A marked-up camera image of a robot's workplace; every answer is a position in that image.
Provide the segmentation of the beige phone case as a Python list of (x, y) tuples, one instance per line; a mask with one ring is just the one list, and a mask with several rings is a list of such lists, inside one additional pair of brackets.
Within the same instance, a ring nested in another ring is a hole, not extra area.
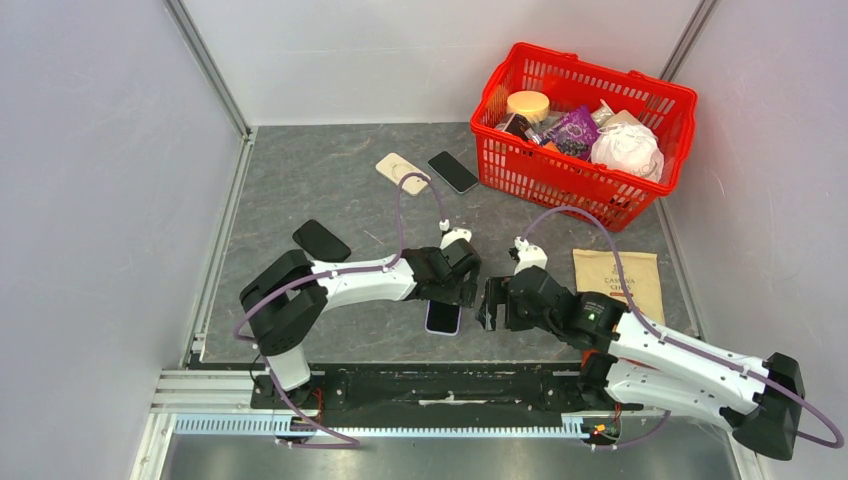
[(375, 170), (396, 186), (403, 184), (401, 189), (411, 196), (417, 196), (424, 191), (430, 179), (422, 170), (394, 152), (378, 161)]

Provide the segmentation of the black phone case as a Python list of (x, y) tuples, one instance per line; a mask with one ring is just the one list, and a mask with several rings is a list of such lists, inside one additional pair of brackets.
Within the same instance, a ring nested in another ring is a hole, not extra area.
[(350, 247), (315, 219), (309, 219), (292, 234), (293, 241), (314, 259), (323, 262), (344, 262)]

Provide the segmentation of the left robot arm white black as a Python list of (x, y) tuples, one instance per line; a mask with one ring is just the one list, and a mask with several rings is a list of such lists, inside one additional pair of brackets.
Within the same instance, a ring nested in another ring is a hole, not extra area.
[(470, 241), (404, 249), (370, 261), (328, 263), (290, 250), (240, 293), (259, 353), (276, 379), (275, 394), (290, 408), (314, 393), (302, 343), (325, 312), (370, 301), (474, 304), (482, 260)]

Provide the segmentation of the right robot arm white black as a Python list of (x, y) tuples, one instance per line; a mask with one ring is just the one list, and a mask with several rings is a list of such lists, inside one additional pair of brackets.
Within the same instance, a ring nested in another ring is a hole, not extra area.
[(577, 395), (586, 408), (655, 407), (729, 432), (748, 449), (792, 458), (804, 396), (799, 364), (708, 345), (651, 320), (641, 321), (617, 298), (572, 293), (533, 266), (492, 277), (478, 319), (487, 330), (540, 329), (583, 354)]

